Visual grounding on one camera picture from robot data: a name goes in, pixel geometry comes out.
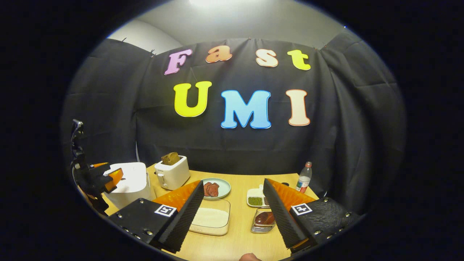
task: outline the ceiling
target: ceiling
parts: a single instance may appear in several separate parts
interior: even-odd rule
[[[136,19],[184,46],[251,37],[322,48],[344,30],[327,14],[292,0],[173,0]]]

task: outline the white toaster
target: white toaster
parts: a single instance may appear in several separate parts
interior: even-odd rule
[[[174,190],[180,188],[190,177],[187,157],[179,155],[180,160],[174,165],[164,165],[160,161],[155,164],[156,176],[160,186],[165,189]]]

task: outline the light blue plate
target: light blue plate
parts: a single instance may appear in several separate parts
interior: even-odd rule
[[[229,192],[231,191],[231,185],[223,179],[210,177],[210,178],[205,178],[202,180],[203,180],[203,184],[211,182],[211,183],[217,183],[219,185],[218,196],[205,196],[204,197],[205,199],[222,198],[222,197],[227,196],[227,194],[229,194]]]

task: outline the white powder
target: white powder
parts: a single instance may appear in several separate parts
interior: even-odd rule
[[[229,213],[219,209],[198,208],[190,230],[209,235],[224,235],[229,229]]]

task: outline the water bottle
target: water bottle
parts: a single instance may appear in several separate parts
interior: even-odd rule
[[[298,178],[298,183],[296,184],[296,190],[304,193],[306,188],[309,186],[309,182],[311,181],[311,177],[313,176],[313,170],[311,166],[313,163],[311,161],[306,162],[304,168],[301,170],[300,177]]]

